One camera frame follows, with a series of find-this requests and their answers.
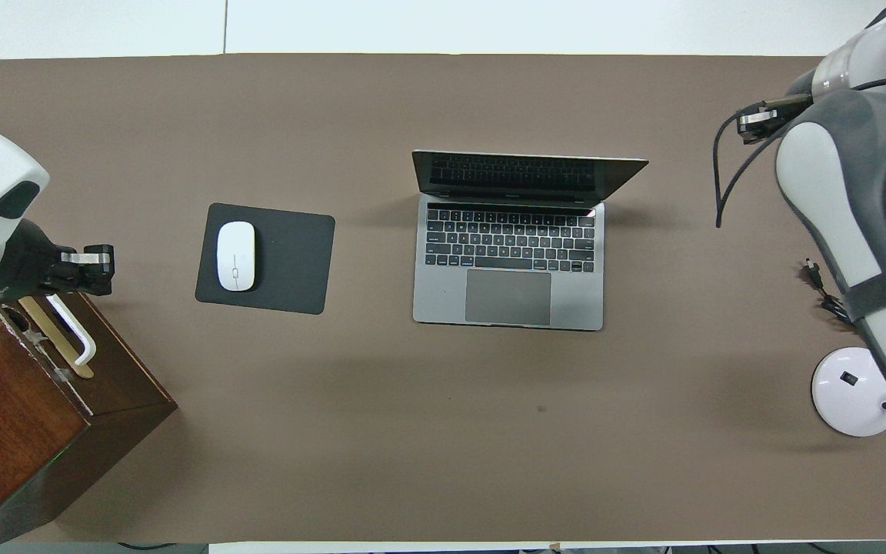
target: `wooden box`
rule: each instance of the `wooden box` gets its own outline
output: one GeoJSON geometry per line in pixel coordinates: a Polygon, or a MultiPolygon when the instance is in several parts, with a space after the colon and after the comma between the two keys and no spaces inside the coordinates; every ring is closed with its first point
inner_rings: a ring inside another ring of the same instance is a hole
{"type": "Polygon", "coordinates": [[[63,299],[98,344],[89,379],[45,299],[0,305],[0,543],[55,519],[176,409],[86,297],[63,299]]]}

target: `computer mouse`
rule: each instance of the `computer mouse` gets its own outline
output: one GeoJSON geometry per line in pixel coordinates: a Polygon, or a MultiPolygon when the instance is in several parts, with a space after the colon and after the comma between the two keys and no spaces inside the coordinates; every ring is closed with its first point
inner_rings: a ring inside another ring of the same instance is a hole
{"type": "Polygon", "coordinates": [[[247,221],[231,221],[218,230],[218,281],[233,292],[255,284],[255,228],[247,221]]]}

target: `lamp base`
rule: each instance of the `lamp base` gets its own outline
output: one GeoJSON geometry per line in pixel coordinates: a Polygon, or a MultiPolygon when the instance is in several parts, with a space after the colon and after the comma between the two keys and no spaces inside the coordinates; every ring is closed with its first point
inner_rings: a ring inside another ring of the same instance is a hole
{"type": "Polygon", "coordinates": [[[886,381],[866,348],[834,350],[812,375],[812,403],[823,421],[851,437],[886,429],[886,381]]]}

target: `metal handle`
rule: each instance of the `metal handle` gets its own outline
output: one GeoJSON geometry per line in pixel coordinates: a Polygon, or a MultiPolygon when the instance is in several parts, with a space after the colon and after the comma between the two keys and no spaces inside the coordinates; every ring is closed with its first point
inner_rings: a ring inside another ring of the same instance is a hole
{"type": "Polygon", "coordinates": [[[60,315],[60,319],[63,319],[64,322],[67,323],[67,326],[74,331],[78,340],[84,345],[84,352],[74,361],[74,365],[87,364],[87,362],[91,361],[91,358],[95,357],[95,352],[98,351],[98,346],[96,346],[94,338],[92,338],[88,334],[88,331],[84,329],[84,326],[78,322],[77,318],[71,313],[70,308],[67,308],[67,305],[64,304],[64,301],[60,299],[59,295],[49,295],[46,299],[47,302],[50,302],[50,305],[53,306],[53,309],[56,309],[57,313],[60,315]]]}

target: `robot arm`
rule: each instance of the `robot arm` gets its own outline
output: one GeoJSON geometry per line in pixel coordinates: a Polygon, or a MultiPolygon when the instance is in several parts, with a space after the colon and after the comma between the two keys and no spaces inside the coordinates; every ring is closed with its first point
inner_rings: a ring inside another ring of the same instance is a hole
{"type": "Polygon", "coordinates": [[[783,139],[778,186],[886,381],[886,9],[788,92],[746,108],[738,132],[783,139]]]}
{"type": "Polygon", "coordinates": [[[0,136],[0,302],[27,295],[112,293],[114,250],[86,246],[84,255],[54,245],[22,218],[49,183],[49,175],[18,146],[0,136]]]}

